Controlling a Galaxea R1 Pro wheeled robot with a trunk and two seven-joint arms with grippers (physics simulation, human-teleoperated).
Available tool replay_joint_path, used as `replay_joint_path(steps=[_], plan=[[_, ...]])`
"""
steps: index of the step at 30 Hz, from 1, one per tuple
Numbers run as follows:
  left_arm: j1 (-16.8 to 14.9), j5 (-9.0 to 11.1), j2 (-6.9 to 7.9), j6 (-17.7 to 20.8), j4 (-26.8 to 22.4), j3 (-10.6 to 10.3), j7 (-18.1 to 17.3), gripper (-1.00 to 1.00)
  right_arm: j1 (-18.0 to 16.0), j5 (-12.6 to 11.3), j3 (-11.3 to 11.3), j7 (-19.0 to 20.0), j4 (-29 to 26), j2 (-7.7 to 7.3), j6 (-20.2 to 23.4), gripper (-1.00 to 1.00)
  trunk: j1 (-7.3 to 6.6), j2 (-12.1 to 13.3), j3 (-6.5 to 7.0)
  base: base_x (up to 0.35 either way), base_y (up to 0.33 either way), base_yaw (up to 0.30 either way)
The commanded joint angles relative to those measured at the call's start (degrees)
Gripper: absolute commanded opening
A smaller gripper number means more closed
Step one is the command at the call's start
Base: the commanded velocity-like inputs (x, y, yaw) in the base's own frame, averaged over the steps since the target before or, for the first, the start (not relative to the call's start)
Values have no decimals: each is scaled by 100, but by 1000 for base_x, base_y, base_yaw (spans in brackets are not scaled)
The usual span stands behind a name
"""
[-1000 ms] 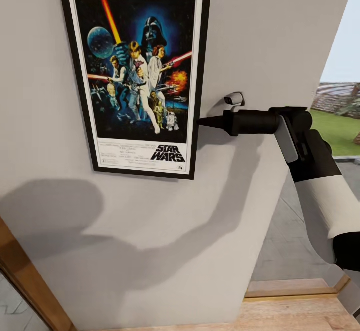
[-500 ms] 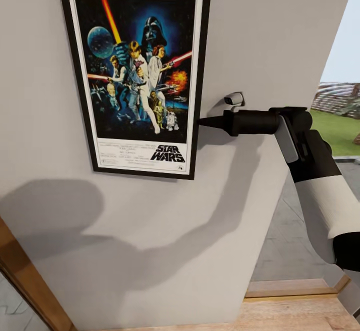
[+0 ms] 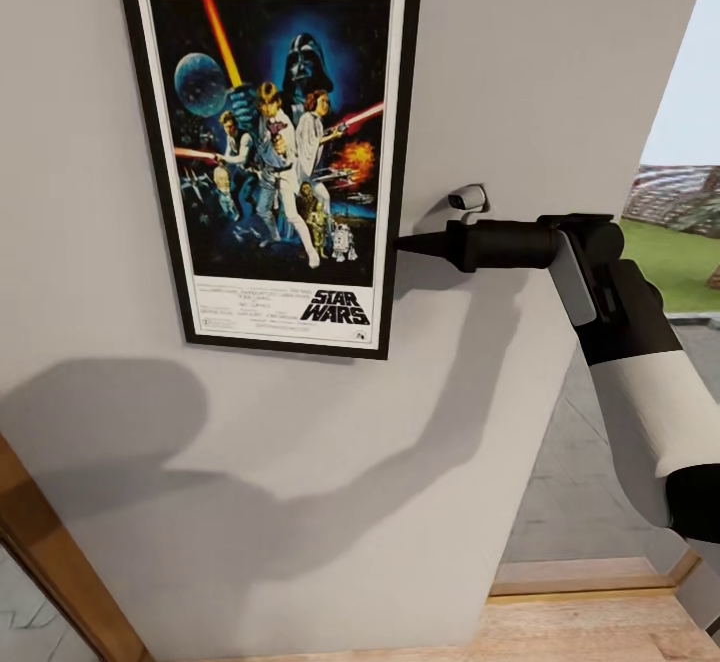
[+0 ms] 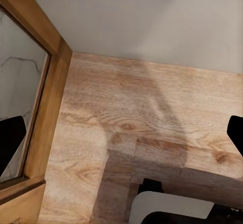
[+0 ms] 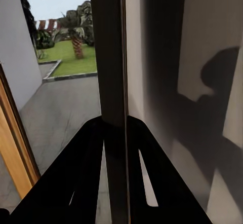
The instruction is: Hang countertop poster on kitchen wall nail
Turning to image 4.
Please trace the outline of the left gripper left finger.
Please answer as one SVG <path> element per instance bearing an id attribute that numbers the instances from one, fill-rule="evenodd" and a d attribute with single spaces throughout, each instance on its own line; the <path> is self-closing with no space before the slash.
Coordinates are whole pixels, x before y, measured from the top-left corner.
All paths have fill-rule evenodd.
<path id="1" fill-rule="evenodd" d="M 26 135 L 22 116 L 0 121 L 0 176 Z"/>

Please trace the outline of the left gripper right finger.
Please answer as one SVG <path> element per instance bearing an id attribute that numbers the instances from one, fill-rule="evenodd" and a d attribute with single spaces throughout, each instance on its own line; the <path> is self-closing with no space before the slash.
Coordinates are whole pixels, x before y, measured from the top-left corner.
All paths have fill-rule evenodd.
<path id="1" fill-rule="evenodd" d="M 243 156 L 243 118 L 232 115 L 230 117 L 227 134 Z"/>

